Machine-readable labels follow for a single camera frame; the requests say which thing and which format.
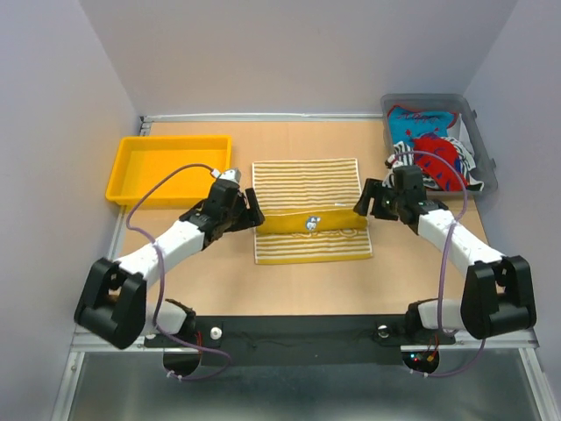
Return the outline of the yellow striped towel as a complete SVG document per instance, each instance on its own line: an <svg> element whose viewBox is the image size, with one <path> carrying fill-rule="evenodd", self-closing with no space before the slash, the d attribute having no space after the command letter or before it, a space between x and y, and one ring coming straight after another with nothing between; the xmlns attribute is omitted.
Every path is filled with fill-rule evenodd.
<svg viewBox="0 0 561 421"><path fill-rule="evenodd" d="M357 159L257 161L252 186L265 216L254 234L256 264L373 256L367 219L353 211L362 193Z"/></svg>

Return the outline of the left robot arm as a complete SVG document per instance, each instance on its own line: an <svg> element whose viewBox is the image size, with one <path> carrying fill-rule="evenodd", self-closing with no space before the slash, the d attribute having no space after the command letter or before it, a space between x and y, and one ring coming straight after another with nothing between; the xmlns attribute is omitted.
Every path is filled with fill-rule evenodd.
<svg viewBox="0 0 561 421"><path fill-rule="evenodd" d="M209 195L181 215L158 238L117 260L101 258L89 270L75 309L75 322L118 349L137 337L165 333L177 346L195 335L192 311L174 300L147 302L154 283L188 257L200 253L226 232L262 225L265 218L253 189L240 190L236 182L218 179Z"/></svg>

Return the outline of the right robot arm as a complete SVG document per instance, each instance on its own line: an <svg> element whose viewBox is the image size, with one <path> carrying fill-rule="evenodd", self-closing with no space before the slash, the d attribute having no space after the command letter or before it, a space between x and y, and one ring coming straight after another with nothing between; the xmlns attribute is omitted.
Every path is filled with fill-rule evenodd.
<svg viewBox="0 0 561 421"><path fill-rule="evenodd" d="M401 221L441 252L443 264L451 263L465 277L461 299L438 296L409 305L403 321L406 337L423 342L442 330L466 331L482 340L534 327L537 314L529 263L491 248L462 226L443 202L429 199L420 168L401 166L393 173L391 187L381 180L366 180L355 212Z"/></svg>

